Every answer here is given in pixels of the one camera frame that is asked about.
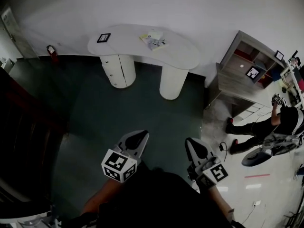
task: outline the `wall outlet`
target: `wall outlet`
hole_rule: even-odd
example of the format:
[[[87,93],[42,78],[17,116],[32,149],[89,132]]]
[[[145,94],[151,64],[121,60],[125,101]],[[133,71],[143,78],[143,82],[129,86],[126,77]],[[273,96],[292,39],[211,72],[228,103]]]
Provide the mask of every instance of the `wall outlet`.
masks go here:
[[[260,205],[260,204],[261,204],[261,200],[255,201],[255,202],[253,203],[253,206],[258,206],[258,205]]]

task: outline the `white wall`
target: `white wall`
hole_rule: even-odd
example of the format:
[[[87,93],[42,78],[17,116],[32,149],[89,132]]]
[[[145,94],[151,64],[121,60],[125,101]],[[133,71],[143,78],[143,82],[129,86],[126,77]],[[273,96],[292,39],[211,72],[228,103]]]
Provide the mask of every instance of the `white wall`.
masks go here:
[[[9,0],[25,36],[39,55],[52,44],[63,55],[89,55],[89,37],[116,24],[171,29],[201,51],[193,73],[215,74],[236,32],[290,57],[304,55],[304,0]]]
[[[7,32],[3,29],[3,24],[0,22],[0,58],[6,60],[10,58],[16,62],[17,58],[21,58],[22,55],[11,41]]]

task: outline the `white table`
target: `white table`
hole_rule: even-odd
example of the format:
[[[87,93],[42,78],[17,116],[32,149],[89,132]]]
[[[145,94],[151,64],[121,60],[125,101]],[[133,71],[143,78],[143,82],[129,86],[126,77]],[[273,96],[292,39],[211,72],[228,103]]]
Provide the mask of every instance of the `white table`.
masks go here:
[[[151,51],[139,38],[142,34],[148,34],[151,29],[162,31],[169,46]],[[106,33],[111,33],[108,41],[97,43],[100,35]],[[174,100],[179,96],[189,70],[200,63],[200,52],[187,39],[172,31],[152,26],[111,26],[94,35],[87,47],[94,55],[134,55],[162,62],[160,93],[167,100]]]

